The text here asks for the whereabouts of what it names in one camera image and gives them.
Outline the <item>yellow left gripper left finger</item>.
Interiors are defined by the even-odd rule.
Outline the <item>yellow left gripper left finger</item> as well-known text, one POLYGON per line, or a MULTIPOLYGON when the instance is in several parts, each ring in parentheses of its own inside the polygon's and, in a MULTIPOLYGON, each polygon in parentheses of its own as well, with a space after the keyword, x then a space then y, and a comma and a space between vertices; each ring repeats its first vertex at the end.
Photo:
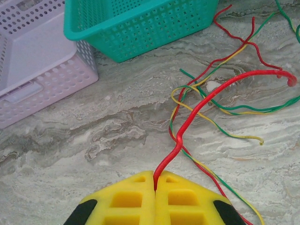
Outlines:
POLYGON ((152 176, 140 172, 86 196, 63 225, 154 225, 152 176))

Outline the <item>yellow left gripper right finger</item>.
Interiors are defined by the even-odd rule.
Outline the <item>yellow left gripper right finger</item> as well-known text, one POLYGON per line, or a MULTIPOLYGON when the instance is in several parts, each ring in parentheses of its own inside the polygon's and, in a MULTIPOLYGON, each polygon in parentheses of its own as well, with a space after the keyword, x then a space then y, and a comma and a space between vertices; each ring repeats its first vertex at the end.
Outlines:
POLYGON ((224 196, 172 172, 160 175, 154 225, 247 225, 224 196))

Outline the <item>teal plastic basket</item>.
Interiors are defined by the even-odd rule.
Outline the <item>teal plastic basket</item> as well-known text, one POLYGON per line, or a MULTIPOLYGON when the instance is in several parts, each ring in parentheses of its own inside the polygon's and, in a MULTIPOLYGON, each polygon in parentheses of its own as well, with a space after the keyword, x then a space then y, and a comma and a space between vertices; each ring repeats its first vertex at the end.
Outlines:
POLYGON ((209 27, 219 0, 64 0, 64 34, 115 62, 209 27))

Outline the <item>purple plastic basket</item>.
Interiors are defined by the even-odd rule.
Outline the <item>purple plastic basket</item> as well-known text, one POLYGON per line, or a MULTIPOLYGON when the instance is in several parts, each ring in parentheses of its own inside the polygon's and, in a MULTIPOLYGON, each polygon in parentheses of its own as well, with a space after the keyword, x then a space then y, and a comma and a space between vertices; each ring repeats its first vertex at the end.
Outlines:
POLYGON ((0 4, 0 129, 93 84, 92 47, 63 33, 64 0, 0 4))

